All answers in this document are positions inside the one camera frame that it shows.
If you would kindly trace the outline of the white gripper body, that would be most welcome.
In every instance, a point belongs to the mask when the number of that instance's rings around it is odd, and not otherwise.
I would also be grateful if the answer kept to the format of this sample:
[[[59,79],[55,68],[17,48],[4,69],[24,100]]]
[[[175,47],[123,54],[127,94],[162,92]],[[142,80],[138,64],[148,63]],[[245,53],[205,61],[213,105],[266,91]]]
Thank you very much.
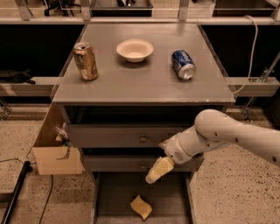
[[[169,142],[164,149],[164,153],[168,158],[172,159],[175,164],[183,164],[192,159],[192,157],[183,150],[179,142],[179,134],[167,140],[169,140]]]

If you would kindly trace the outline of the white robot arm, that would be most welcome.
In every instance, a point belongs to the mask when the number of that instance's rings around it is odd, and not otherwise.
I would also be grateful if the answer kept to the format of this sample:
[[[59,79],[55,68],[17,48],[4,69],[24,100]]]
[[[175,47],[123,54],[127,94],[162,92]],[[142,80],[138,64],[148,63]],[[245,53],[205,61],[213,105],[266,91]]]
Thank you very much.
[[[165,157],[150,168],[145,180],[149,184],[170,172],[175,164],[184,164],[194,156],[236,144],[280,167],[280,131],[238,122],[230,116],[206,109],[197,114],[194,125],[159,144]]]

